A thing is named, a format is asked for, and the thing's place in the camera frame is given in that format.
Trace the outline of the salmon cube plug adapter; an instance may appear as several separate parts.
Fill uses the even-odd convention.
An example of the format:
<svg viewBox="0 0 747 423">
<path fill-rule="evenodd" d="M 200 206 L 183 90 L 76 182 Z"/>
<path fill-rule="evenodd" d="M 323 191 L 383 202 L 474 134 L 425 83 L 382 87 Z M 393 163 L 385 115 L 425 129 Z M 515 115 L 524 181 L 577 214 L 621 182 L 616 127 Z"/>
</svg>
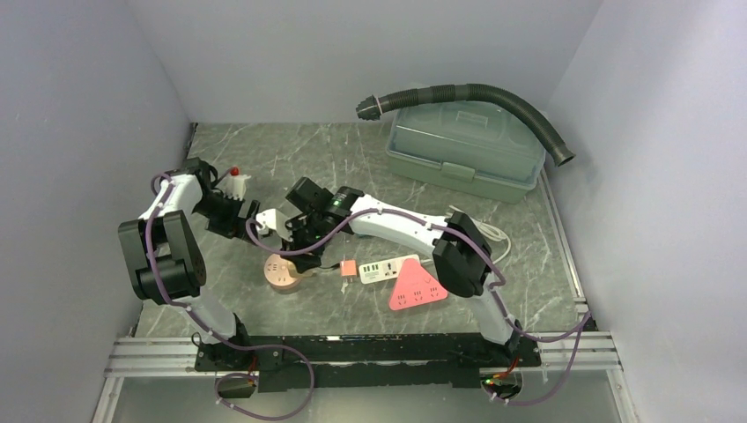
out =
<svg viewBox="0 0 747 423">
<path fill-rule="evenodd" d="M 353 259 L 343 260 L 340 263 L 340 275 L 343 280 L 341 293 L 345 293 L 348 286 L 358 275 L 357 262 Z"/>
</svg>

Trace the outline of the round pink power socket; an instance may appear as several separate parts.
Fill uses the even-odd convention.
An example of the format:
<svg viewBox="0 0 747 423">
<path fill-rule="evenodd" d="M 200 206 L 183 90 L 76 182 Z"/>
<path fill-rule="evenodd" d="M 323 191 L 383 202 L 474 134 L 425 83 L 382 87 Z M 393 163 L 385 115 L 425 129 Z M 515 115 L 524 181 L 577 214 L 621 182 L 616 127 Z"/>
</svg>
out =
<svg viewBox="0 0 747 423">
<path fill-rule="evenodd" d="M 302 280 L 294 264 L 279 255 L 270 255 L 266 259 L 263 274 L 269 286 L 278 293 L 297 291 Z"/>
</svg>

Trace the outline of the pink triangular power strip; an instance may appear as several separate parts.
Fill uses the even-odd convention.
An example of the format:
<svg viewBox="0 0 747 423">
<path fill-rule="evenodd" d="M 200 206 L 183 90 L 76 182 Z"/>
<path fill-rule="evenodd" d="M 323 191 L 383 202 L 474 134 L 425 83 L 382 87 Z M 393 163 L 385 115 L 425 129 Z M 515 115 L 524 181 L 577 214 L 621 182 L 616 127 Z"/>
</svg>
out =
<svg viewBox="0 0 747 423">
<path fill-rule="evenodd" d="M 392 311 L 401 311 L 443 301 L 447 297 L 448 292 L 440 282 L 417 259 L 408 258 L 397 273 L 388 307 Z"/>
</svg>

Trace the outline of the white power strip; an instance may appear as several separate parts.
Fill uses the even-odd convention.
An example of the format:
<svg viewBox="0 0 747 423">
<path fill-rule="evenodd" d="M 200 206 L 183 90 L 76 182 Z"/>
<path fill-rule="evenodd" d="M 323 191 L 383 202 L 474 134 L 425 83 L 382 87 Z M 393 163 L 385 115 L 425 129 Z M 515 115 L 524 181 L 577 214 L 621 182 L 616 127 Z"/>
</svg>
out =
<svg viewBox="0 0 747 423">
<path fill-rule="evenodd" d="M 363 263 L 358 266 L 358 275 L 364 285 L 397 278 L 407 260 L 415 260 L 420 263 L 418 255 L 399 256 L 373 263 Z"/>
</svg>

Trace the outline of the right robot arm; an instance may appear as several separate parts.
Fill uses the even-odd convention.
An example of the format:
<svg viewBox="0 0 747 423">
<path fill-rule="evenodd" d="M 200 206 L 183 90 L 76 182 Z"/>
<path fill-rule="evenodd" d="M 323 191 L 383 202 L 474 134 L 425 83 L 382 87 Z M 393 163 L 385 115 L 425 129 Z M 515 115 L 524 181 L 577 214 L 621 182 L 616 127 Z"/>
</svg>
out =
<svg viewBox="0 0 747 423">
<path fill-rule="evenodd" d="M 304 265 L 317 263 L 336 234 L 359 234 L 391 241 L 432 258 L 436 278 L 450 294 L 465 299 L 485 342 L 490 362 L 505 366 L 520 351 L 519 325 L 502 304 L 499 289 L 507 281 L 492 261 L 492 250 L 464 212 L 450 217 L 418 214 L 372 197 L 359 189 L 324 189 L 306 177 L 286 193 L 300 211 L 286 227 L 289 253 Z"/>
</svg>

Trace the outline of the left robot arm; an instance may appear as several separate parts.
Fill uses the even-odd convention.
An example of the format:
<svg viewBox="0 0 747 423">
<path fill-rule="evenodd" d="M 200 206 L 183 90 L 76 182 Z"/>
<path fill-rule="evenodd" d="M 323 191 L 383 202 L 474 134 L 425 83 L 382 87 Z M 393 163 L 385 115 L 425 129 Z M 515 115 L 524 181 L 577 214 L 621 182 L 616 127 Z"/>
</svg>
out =
<svg viewBox="0 0 747 423">
<path fill-rule="evenodd" d="M 207 286 L 206 264 L 189 217 L 199 214 L 208 231 L 246 241 L 245 223 L 259 206 L 245 199 L 249 180 L 237 167 L 220 173 L 204 160 L 189 159 L 183 167 L 155 176 L 152 204 L 118 227 L 137 298 L 181 313 L 196 331 L 202 356 L 232 370 L 251 362 L 254 347 L 239 317 Z"/>
</svg>

